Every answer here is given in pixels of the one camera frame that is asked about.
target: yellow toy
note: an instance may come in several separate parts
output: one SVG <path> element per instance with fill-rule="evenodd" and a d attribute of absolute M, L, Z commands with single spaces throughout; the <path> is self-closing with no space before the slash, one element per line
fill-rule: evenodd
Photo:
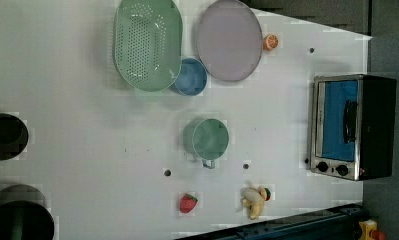
<path fill-rule="evenodd" d="M 377 223 L 373 220 L 359 222 L 362 236 L 359 240 L 385 240 L 386 234 L 377 230 Z"/>
<path fill-rule="evenodd" d="M 250 208 L 249 218 L 254 220 L 261 216 L 265 201 L 271 198 L 271 192 L 264 187 L 260 187 L 259 191 L 250 187 L 243 190 L 242 196 L 244 197 L 242 199 L 243 206 Z"/>

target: toaster oven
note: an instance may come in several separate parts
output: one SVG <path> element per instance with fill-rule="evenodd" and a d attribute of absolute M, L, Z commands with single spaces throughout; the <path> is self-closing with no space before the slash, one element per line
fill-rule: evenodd
<path fill-rule="evenodd" d="M 316 77 L 311 171 L 349 180 L 392 174 L 396 80 Z"/>

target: red toy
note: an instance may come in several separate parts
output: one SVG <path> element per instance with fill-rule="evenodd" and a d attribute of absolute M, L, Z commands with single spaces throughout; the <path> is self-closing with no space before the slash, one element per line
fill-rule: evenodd
<path fill-rule="evenodd" d="M 180 212 L 189 213 L 196 207 L 198 199 L 190 194 L 185 194 L 180 200 Z"/>

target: teal mug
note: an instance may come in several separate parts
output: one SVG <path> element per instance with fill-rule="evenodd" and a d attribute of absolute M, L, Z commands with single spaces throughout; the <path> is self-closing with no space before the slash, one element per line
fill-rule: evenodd
<path fill-rule="evenodd" d="M 224 154 L 228 143 L 227 127 L 217 119 L 194 120 L 184 131 L 187 152 L 201 158 L 203 166 L 209 169 L 215 168 L 215 160 Z"/>

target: oven window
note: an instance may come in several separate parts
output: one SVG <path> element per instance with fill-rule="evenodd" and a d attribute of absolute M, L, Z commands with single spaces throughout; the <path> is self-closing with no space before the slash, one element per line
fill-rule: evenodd
<path fill-rule="evenodd" d="M 317 125 L 318 135 L 322 139 L 319 141 L 318 148 L 320 150 L 317 151 L 317 156 L 353 162 L 355 142 L 349 135 L 355 136 L 355 133 L 351 133 L 351 129 L 355 130 L 355 128 L 347 127 L 347 119 L 351 125 L 350 106 L 356 107 L 358 101 L 358 81 L 324 82 L 322 84 L 319 87 L 321 96 L 319 96 L 318 105 L 319 114 L 323 118 L 321 124 Z"/>

